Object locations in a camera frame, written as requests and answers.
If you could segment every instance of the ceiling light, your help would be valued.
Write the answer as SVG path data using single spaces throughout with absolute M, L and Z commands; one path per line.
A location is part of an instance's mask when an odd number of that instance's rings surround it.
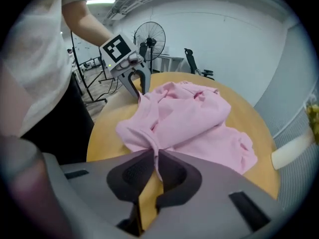
M 114 3 L 115 0 L 87 0 L 86 4 L 96 4 L 96 3 Z

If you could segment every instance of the office chair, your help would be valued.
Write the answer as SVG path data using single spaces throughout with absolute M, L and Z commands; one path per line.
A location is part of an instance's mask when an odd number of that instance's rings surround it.
M 209 76 L 213 76 L 214 75 L 214 72 L 210 71 L 210 70 L 204 70 L 204 72 L 201 73 L 201 71 L 196 66 L 195 59 L 193 57 L 193 51 L 190 50 L 190 49 L 184 49 L 184 50 L 185 50 L 186 58 L 187 58 L 187 61 L 189 63 L 190 70 L 191 70 L 192 74 L 196 74 L 196 73 L 199 74 L 199 75 L 202 74 L 204 77 L 207 77 L 208 75 Z

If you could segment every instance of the pink shirt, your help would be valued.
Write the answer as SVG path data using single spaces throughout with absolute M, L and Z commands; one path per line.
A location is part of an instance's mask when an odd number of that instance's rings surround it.
M 227 127 L 231 106 L 214 88 L 166 83 L 144 96 L 116 132 L 131 151 L 172 150 L 216 162 L 244 174 L 257 162 L 246 133 Z

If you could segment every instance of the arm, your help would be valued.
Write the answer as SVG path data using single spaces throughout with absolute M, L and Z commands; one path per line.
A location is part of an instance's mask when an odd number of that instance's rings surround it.
M 62 7 L 62 14 L 72 32 L 96 46 L 101 46 L 113 36 L 90 13 L 85 0 L 74 1 L 64 5 Z
M 16 81 L 0 58 L 0 135 L 21 136 L 23 119 L 34 100 Z

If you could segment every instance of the yellow object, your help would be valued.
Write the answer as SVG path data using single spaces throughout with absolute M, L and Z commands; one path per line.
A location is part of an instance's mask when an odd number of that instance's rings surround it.
M 309 126 L 312 129 L 316 144 L 319 144 L 319 106 L 318 104 L 307 103 L 306 113 L 309 119 Z

